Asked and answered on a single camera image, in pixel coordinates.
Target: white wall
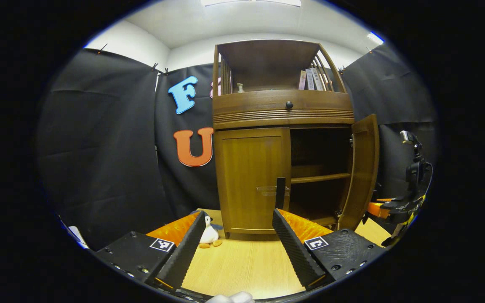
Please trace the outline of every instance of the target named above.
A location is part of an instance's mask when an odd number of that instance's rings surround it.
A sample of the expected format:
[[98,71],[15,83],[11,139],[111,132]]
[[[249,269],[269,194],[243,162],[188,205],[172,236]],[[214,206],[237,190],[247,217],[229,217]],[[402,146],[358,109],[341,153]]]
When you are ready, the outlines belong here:
[[170,49],[141,27],[128,21],[120,21],[108,27],[104,32],[93,38],[84,48],[120,54],[149,66],[158,63],[157,69],[164,71],[167,65]]
[[[342,65],[348,66],[353,61],[364,55],[350,48],[345,48],[343,46],[323,40],[316,40],[314,38],[276,33],[246,33],[214,37],[206,40],[200,40],[198,42],[192,42],[179,48],[173,48],[169,53],[167,66],[170,71],[174,71],[176,69],[182,69],[183,67],[213,63],[214,46],[216,44],[256,39],[302,40],[321,43],[337,68],[341,67]],[[321,57],[321,61],[323,61],[325,67],[329,67],[325,58]]]

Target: blue letter f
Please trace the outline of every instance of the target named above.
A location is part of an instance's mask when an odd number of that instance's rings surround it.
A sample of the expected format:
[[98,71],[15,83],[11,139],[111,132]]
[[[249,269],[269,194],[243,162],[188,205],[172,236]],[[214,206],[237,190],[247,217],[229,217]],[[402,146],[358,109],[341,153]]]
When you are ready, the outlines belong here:
[[191,98],[196,96],[196,90],[192,84],[196,84],[198,82],[198,78],[194,76],[187,77],[183,81],[173,85],[169,90],[168,93],[173,95],[175,99],[175,103],[177,104],[177,110],[175,111],[177,115],[182,114],[183,112],[191,109],[194,106],[194,101],[188,100],[188,96]]

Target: ceiling light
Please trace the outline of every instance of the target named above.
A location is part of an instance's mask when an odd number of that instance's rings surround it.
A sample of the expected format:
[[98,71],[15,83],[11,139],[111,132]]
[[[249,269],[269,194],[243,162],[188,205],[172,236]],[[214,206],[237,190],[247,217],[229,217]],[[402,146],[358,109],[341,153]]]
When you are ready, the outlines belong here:
[[235,2],[235,1],[250,1],[250,0],[201,0],[203,6],[210,6],[213,4]]
[[383,44],[383,42],[385,42],[385,41],[383,41],[381,38],[379,38],[379,36],[377,36],[373,32],[369,33],[367,37],[370,38],[370,40],[372,40],[373,42],[375,42],[375,43],[377,43],[379,45],[381,45],[381,44]]
[[277,3],[283,3],[283,4],[289,4],[289,5],[301,7],[301,0],[258,0],[258,1],[277,2]]

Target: book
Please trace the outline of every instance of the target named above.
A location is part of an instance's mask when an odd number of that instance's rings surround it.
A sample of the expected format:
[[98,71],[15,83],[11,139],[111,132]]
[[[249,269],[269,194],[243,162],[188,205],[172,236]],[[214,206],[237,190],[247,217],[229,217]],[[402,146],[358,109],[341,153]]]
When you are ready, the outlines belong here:
[[306,81],[308,81],[308,90],[315,90],[314,77],[312,77],[312,70],[306,69]]
[[317,69],[315,67],[310,67],[310,69],[312,70],[312,75],[314,75],[315,88],[317,90],[324,90],[321,79],[319,78],[319,74],[317,73]]
[[306,83],[306,71],[301,71],[301,78],[298,82],[299,90],[304,90],[304,84]]

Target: light wood table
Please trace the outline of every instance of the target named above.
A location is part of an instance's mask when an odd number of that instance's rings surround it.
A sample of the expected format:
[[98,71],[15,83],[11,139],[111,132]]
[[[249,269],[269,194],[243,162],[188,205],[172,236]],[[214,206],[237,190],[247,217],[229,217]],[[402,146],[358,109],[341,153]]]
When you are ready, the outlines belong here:
[[[212,223],[222,225],[219,210],[206,211]],[[366,239],[381,244],[390,236],[381,226],[368,219],[356,231]],[[232,234],[223,243],[208,249],[196,250],[190,263],[183,288],[205,295],[234,295],[245,291],[254,299],[292,295],[304,287],[291,266],[282,243],[275,234]]]

